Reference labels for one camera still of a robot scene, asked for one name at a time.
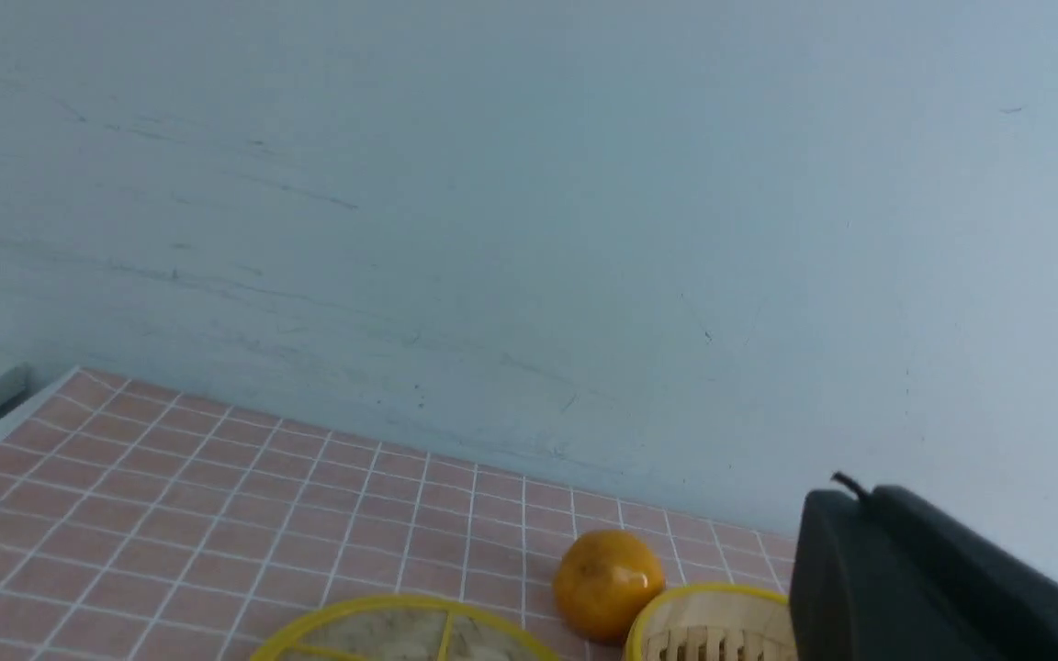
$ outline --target yellow plate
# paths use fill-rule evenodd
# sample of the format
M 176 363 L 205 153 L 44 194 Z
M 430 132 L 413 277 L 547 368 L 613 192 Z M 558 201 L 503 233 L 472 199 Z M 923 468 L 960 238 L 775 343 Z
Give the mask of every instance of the yellow plate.
M 277 631 L 251 661 L 373 661 L 413 650 L 449 661 L 454 648 L 499 648 L 519 661 L 559 661 L 515 624 L 462 603 L 415 594 L 355 599 L 310 612 Z

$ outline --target bamboo steamer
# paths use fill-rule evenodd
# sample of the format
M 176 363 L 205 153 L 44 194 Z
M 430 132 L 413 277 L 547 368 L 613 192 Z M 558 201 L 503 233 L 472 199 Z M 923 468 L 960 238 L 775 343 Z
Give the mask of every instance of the bamboo steamer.
M 798 661 L 786 598 L 730 583 L 675 588 L 639 612 L 624 661 Z

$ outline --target orange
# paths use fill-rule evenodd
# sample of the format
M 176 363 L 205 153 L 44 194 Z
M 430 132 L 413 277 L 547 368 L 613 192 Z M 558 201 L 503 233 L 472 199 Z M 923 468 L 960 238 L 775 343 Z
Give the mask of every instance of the orange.
M 553 577 L 562 619 L 577 635 L 601 644 L 621 644 L 635 616 L 663 590 L 659 558 L 626 531 L 585 532 Z

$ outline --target tiled floor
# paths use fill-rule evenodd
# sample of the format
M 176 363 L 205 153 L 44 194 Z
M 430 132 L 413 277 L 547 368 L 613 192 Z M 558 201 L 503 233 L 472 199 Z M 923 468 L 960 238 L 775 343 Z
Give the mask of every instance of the tiled floor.
M 612 660 L 549 582 L 577 532 L 620 526 L 670 583 L 788 585 L 789 539 L 79 371 L 0 443 L 0 660 L 247 660 L 323 603 L 395 590 Z

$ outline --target wall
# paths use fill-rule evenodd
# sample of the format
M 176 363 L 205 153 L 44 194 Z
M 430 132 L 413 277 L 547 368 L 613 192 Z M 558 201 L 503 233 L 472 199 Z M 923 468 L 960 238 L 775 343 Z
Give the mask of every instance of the wall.
M 1058 3 L 0 0 L 0 347 L 1058 576 Z

